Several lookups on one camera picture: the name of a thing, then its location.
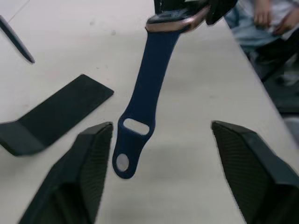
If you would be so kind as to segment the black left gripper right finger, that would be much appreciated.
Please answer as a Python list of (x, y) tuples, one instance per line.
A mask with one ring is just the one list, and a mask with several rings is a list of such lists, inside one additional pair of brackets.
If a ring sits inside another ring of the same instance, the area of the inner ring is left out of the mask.
[(222, 168), (248, 224), (297, 224), (299, 176), (258, 133), (212, 121)]

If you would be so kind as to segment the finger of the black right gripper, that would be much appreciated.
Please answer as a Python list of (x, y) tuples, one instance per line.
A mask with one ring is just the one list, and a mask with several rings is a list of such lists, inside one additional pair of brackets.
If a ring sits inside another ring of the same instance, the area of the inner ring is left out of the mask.
[(155, 0), (155, 15), (175, 12), (178, 16), (191, 16), (206, 6), (205, 0)]
[(234, 0), (209, 0), (208, 3), (207, 25), (214, 25), (234, 7)]

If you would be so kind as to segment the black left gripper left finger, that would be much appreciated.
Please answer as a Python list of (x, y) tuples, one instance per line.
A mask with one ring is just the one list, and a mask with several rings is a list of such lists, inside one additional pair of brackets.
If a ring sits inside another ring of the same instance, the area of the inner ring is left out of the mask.
[(19, 220), (21, 224), (93, 224), (100, 208), (112, 122), (81, 132), (52, 166)]

